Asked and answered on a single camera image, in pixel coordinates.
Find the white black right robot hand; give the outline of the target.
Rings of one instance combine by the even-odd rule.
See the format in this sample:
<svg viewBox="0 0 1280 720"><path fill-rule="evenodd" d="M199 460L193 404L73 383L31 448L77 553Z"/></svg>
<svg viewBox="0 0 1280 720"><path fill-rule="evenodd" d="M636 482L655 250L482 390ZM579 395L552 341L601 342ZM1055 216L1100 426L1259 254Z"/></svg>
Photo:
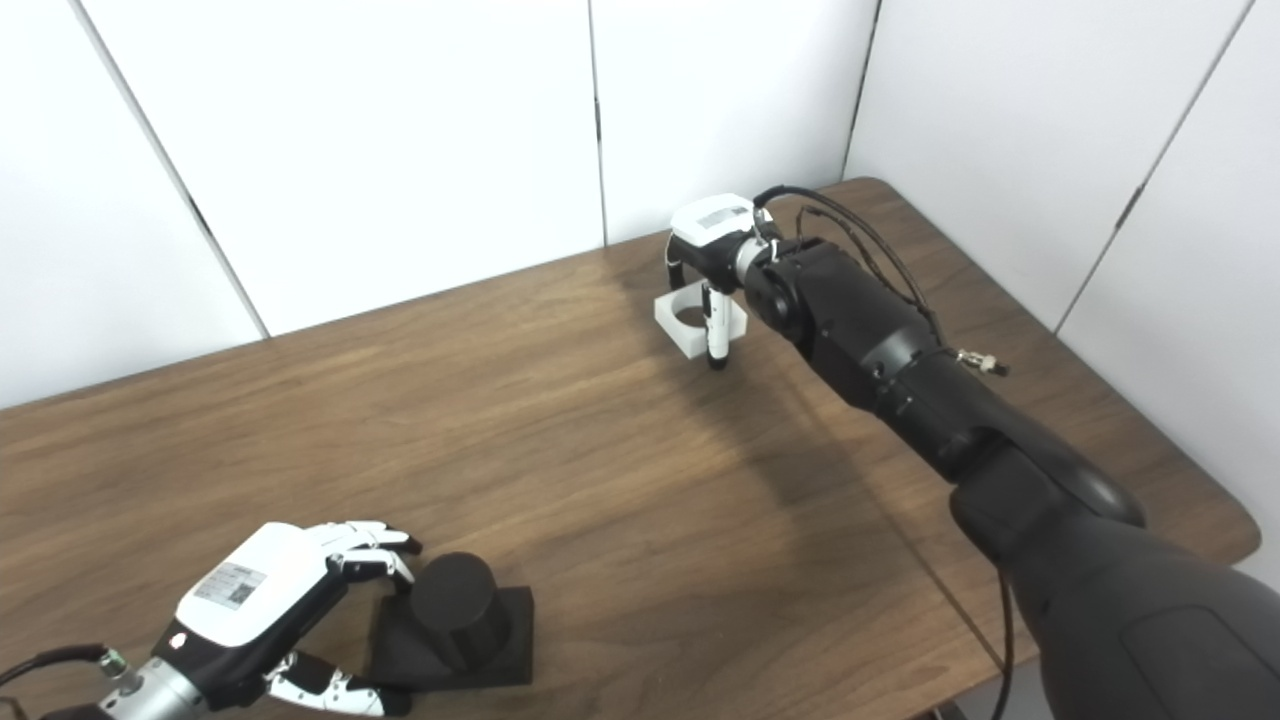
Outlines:
<svg viewBox="0 0 1280 720"><path fill-rule="evenodd" d="M676 210L664 247L669 292L655 301L655 319L686 357L703 356L713 370L728 364L730 343L745 333L746 313L732 296L748 270L774 245L764 208L736 193L718 193Z"/></svg>

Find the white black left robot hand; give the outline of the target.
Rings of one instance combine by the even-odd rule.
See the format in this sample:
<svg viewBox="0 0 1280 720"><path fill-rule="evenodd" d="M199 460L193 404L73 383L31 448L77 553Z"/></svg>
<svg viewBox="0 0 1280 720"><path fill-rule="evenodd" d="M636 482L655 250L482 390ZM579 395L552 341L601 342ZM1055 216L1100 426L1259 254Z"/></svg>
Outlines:
<svg viewBox="0 0 1280 720"><path fill-rule="evenodd" d="M403 717L411 694L300 650L353 584L413 588L406 559L422 546L383 521L260 527L180 598L154 656L211 714L262 697L330 714Z"/></svg>

